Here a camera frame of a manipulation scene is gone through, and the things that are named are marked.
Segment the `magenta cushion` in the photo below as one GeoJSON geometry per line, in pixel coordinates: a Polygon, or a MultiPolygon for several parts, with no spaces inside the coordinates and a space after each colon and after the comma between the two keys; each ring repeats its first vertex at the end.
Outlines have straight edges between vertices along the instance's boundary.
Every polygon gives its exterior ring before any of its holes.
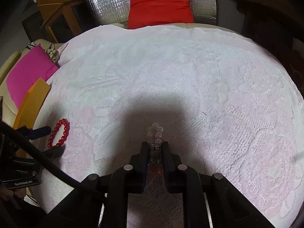
{"type": "Polygon", "coordinates": [[[39,78],[47,81],[57,70],[58,67],[40,45],[32,48],[15,65],[6,79],[8,92],[16,108],[20,108],[27,91],[39,78]]]}

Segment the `red cushion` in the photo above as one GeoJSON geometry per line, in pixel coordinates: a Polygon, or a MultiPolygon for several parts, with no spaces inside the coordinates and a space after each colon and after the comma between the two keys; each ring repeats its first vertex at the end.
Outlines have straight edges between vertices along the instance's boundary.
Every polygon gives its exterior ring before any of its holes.
{"type": "Polygon", "coordinates": [[[128,29],[193,22],[190,0],[130,0],[128,29]]]}

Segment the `pink white bedspread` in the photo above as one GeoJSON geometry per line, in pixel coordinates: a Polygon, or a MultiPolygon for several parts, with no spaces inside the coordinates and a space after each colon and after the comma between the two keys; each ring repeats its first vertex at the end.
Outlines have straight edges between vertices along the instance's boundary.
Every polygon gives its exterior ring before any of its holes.
{"type": "Polygon", "coordinates": [[[268,51],[217,28],[99,26],[61,47],[35,127],[70,122],[56,164],[81,181],[140,151],[153,123],[182,162],[222,173],[275,227],[303,203],[303,97],[268,51]]]}

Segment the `patterned small pouch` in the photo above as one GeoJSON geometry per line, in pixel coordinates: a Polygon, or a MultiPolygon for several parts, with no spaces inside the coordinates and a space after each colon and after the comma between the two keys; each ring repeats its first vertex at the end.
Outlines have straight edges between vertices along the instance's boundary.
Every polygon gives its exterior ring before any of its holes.
{"type": "Polygon", "coordinates": [[[52,43],[48,49],[45,50],[45,52],[47,53],[47,55],[49,56],[49,58],[51,59],[51,61],[53,63],[56,63],[60,57],[60,53],[58,52],[57,49],[55,49],[55,44],[52,43]]]}

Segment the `wooden cabinet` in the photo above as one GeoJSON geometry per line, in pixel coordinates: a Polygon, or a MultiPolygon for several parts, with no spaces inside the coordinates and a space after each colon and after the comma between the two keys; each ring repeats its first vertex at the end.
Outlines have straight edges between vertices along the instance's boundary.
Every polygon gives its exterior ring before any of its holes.
{"type": "Polygon", "coordinates": [[[42,28],[54,43],[67,42],[96,26],[87,0],[36,0],[43,18],[42,28]]]}

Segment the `orange cardboard tray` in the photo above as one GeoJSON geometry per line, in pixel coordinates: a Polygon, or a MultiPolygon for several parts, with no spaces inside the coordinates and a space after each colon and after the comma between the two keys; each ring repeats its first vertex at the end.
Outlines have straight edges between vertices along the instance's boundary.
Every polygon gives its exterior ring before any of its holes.
{"type": "Polygon", "coordinates": [[[38,113],[47,97],[51,86],[42,78],[27,91],[14,121],[13,129],[17,130],[23,126],[32,129],[38,113]]]}

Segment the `beige leather sofa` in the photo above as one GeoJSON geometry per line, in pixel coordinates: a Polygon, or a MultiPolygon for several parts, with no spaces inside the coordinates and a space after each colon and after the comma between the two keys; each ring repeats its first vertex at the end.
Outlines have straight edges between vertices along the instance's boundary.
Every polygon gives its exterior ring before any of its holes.
{"type": "Polygon", "coordinates": [[[47,81],[58,70],[56,53],[61,44],[39,39],[15,51],[1,67],[2,120],[14,125],[27,91],[38,79],[47,81]]]}

